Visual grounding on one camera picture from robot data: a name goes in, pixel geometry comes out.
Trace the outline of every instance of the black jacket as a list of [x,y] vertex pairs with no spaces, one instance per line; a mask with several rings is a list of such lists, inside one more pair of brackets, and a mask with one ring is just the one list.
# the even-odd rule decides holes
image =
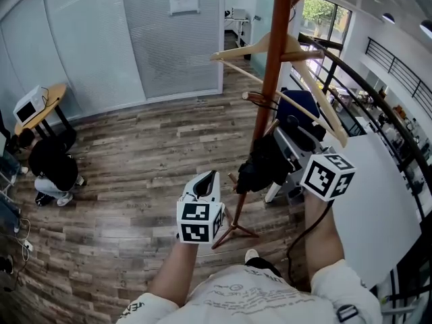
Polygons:
[[45,176],[61,191],[69,191],[78,177],[74,159],[64,153],[56,139],[42,139],[34,146],[28,164],[35,176]]

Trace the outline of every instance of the small round table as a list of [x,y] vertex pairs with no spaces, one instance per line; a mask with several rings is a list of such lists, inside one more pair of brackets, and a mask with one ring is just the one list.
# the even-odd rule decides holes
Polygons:
[[17,136],[19,136],[24,128],[30,128],[30,129],[34,128],[42,138],[48,138],[47,135],[45,134],[44,130],[39,126],[39,124],[42,123],[42,125],[45,127],[47,132],[50,134],[50,136],[56,138],[57,137],[56,134],[51,129],[51,127],[47,123],[47,121],[45,120],[45,118],[53,110],[55,110],[55,112],[59,116],[61,122],[66,127],[66,131],[69,132],[67,134],[69,136],[69,138],[70,138],[70,136],[73,136],[73,142],[72,142],[72,144],[73,144],[75,142],[76,132],[72,128],[72,126],[69,124],[69,121],[66,119],[65,115],[63,114],[63,112],[61,111],[61,109],[59,107],[61,100],[64,98],[64,96],[66,94],[66,90],[67,90],[66,84],[56,84],[56,85],[50,86],[48,88],[48,101],[47,101],[47,104],[46,104],[46,107],[44,108],[44,110],[41,111],[35,117],[33,117],[33,119],[31,119],[29,122],[27,122],[27,124],[25,124],[24,126],[21,126],[19,123],[17,123],[15,125],[15,134]]

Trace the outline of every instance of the power strip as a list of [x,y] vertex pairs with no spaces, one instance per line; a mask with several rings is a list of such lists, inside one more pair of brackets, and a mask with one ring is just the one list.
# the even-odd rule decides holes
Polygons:
[[31,245],[31,243],[29,243],[27,240],[24,241],[23,245],[24,245],[24,247],[26,247],[30,252],[33,252],[33,245]]

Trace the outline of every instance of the window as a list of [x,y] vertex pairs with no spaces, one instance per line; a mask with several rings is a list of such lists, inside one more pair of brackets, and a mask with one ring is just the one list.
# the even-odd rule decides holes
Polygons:
[[326,48],[342,50],[351,11],[327,0],[304,0],[300,32]]

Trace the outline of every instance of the white board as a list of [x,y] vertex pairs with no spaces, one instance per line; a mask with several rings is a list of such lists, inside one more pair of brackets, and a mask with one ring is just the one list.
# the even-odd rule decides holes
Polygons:
[[346,148],[333,147],[357,168],[346,193],[334,202],[335,223],[348,264],[372,288],[419,238],[416,207],[378,135],[352,137]]

